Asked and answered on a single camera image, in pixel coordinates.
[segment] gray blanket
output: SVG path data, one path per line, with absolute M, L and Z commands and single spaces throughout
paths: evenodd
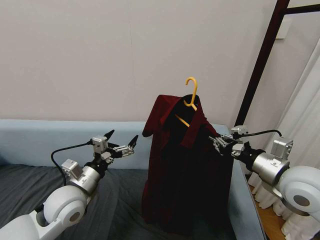
M 147 170 L 110 169 L 99 182 L 97 194 L 79 224 L 67 228 L 58 240 L 230 240 L 235 235 L 228 217 L 208 223 L 194 218 L 192 236 L 163 232 L 146 224 L 141 216 L 141 197 Z M 54 167 L 0 166 L 0 228 L 12 219 L 32 212 L 55 189 L 62 178 Z

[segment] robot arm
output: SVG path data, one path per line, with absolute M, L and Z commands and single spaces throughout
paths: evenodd
M 231 135 L 210 139 L 221 155 L 231 154 L 257 173 L 262 186 L 288 209 L 302 216 L 311 215 L 320 222 L 320 170 L 309 166 L 289 167 L 293 140 L 280 136 L 267 153 L 251 148 L 247 133 L 247 127 L 241 125 L 233 127 Z
M 76 161 L 62 164 L 68 176 L 68 185 L 53 191 L 46 201 L 30 214 L 19 216 L 0 229 L 0 239 L 54 240 L 66 228 L 77 224 L 86 212 L 95 194 L 98 182 L 116 158 L 134 153 L 138 135 L 128 145 L 108 143 L 114 131 L 93 137 L 93 160 L 81 168 Z

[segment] hanger hook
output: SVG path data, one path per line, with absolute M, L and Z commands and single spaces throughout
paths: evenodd
M 193 89 L 193 93 L 192 93 L 191 102 L 187 103 L 185 100 L 183 100 L 183 102 L 184 102 L 184 105 L 186 105 L 187 107 L 193 107 L 194 110 L 196 111 L 197 107 L 194 105 L 194 102 L 195 102 L 195 98 L 196 98 L 198 84 L 197 84 L 197 80 L 193 76 L 190 76 L 185 80 L 185 85 L 188 85 L 190 80 L 193 81 L 193 83 L 194 83 L 194 89 Z

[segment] white wall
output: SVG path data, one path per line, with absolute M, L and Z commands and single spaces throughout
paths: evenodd
M 0 118 L 144 121 L 157 95 L 192 93 L 184 83 L 194 76 L 209 121 L 231 127 L 275 3 L 2 0 Z M 319 17 L 294 18 L 276 42 L 248 115 L 252 132 L 279 121 Z

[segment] black cable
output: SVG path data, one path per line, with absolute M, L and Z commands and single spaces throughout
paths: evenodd
M 75 148 L 79 148 L 79 147 L 83 147 L 83 146 L 86 146 L 86 145 L 91 145 L 92 144 L 92 141 L 88 141 L 86 143 L 83 143 L 83 144 L 79 144 L 79 145 L 74 145 L 74 146 L 68 146 L 68 147 L 64 147 L 64 148 L 60 148 L 60 149 L 57 149 L 55 151 L 53 151 L 51 153 L 51 160 L 52 162 L 54 163 L 54 165 L 58 168 L 58 170 L 60 171 L 61 175 L 62 175 L 62 178 L 63 178 L 63 185 L 67 185 L 67 180 L 66 180 L 66 176 L 64 174 L 64 171 L 62 170 L 62 168 L 58 165 L 58 163 L 55 161 L 54 159 L 54 154 L 57 153 L 57 152 L 61 152 L 61 151 L 64 151 L 64 150 L 68 150 L 68 149 L 75 149 Z
M 259 131 L 259 132 L 255 132 L 255 133 L 250 133 L 250 134 L 242 134 L 240 135 L 241 137 L 251 137 L 251 136 L 256 136 L 256 135 L 261 135 L 261 134 L 267 134 L 267 133 L 277 133 L 279 134 L 280 137 L 282 137 L 282 134 L 280 131 L 278 130 L 267 130 L 267 131 Z

